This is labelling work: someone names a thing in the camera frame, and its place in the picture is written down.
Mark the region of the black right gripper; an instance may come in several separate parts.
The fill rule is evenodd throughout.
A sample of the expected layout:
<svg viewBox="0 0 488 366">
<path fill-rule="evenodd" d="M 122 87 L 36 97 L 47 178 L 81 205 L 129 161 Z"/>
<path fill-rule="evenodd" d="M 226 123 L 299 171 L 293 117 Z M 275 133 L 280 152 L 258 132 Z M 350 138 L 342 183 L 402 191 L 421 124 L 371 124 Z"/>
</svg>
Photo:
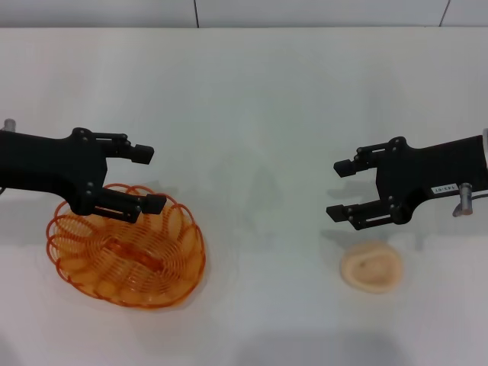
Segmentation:
<svg viewBox="0 0 488 366">
<path fill-rule="evenodd" d="M 335 162 L 341 178 L 375 169 L 380 200 L 326 208 L 336 222 L 356 230 L 408 223 L 415 209 L 438 197 L 455 196 L 469 184 L 472 192 L 487 189 L 487 142 L 482 135 L 415 149 L 404 138 L 362 146 L 352 159 Z"/>
</svg>

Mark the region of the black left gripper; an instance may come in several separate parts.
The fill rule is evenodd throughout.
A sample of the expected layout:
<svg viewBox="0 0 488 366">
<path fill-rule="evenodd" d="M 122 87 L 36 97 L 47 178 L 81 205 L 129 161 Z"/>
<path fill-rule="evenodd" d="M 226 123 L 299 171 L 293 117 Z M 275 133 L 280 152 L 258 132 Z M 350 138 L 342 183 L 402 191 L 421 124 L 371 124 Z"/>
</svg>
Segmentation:
<svg viewBox="0 0 488 366">
<path fill-rule="evenodd" d="M 151 146 L 133 146 L 125 133 L 76 128 L 70 136 L 54 139 L 2 131 L 1 187 L 55 194 L 75 214 L 135 223 L 140 214 L 160 214 L 166 197 L 103 188 L 106 157 L 148 165 L 154 152 Z"/>
</svg>

